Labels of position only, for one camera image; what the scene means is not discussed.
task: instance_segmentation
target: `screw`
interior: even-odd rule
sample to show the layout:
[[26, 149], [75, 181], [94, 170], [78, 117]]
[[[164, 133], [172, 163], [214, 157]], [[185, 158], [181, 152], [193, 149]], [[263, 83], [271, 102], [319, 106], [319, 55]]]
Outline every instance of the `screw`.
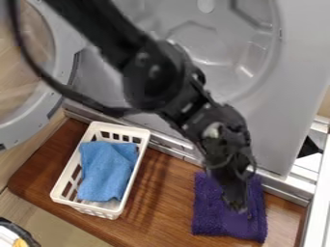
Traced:
[[137, 55], [135, 59], [135, 64], [139, 67], [144, 67], [149, 59], [149, 54], [146, 52], [141, 52]]
[[155, 79], [160, 72], [160, 66], [152, 66], [151, 69], [149, 70], [149, 78], [150, 79]]

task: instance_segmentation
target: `yellow object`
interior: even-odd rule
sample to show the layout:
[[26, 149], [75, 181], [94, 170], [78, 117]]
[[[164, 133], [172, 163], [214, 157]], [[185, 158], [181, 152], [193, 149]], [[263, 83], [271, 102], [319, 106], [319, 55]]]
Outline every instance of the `yellow object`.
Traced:
[[29, 247], [29, 246], [22, 238], [19, 238], [14, 242], [13, 247]]

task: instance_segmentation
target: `floor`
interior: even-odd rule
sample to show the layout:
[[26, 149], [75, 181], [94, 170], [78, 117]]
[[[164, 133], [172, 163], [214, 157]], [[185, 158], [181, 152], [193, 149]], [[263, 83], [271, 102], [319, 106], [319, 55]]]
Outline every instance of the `floor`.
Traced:
[[0, 195], [0, 215], [30, 232], [44, 247], [111, 247], [72, 224], [18, 198], [8, 189]]

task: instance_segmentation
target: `dryer door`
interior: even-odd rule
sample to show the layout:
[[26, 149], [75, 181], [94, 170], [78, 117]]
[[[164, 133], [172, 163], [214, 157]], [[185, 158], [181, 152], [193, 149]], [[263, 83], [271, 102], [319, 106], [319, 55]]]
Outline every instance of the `dryer door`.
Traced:
[[[85, 42], [42, 1], [21, 1], [22, 31], [35, 60], [68, 84], [75, 54]], [[49, 89], [22, 60], [9, 29], [5, 1], [0, 0], [0, 151], [47, 125], [61, 96]]]
[[[218, 102], [247, 119], [259, 165], [285, 175], [329, 82], [328, 0], [115, 0], [156, 39], [181, 44]], [[86, 49], [75, 87], [109, 105], [124, 102], [121, 77]], [[125, 118], [182, 139], [155, 115]]]

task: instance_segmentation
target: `black cable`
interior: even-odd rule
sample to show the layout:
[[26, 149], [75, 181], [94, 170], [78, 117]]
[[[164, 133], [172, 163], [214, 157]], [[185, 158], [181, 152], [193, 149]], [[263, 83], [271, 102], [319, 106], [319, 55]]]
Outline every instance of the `black cable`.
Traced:
[[100, 102], [95, 101], [94, 99], [80, 94], [68, 86], [63, 85], [54, 79], [51, 75], [49, 75], [44, 69], [37, 65], [35, 60], [32, 58], [28, 48], [26, 46], [25, 40], [21, 35], [20, 29], [20, 18], [18, 14], [18, 6], [16, 0], [7, 0], [7, 9], [9, 11], [10, 20], [12, 24], [12, 30], [14, 33], [14, 40], [16, 45], [20, 48], [20, 52], [25, 59], [26, 63], [30, 66], [32, 71], [40, 77], [49, 87], [57, 91], [59, 94], [67, 97], [73, 101], [81, 103], [89, 108], [97, 110], [103, 114], [106, 114], [111, 117], [120, 118], [124, 115], [128, 114], [137, 114], [140, 111], [133, 108], [125, 108], [125, 107], [108, 107], [103, 105]]

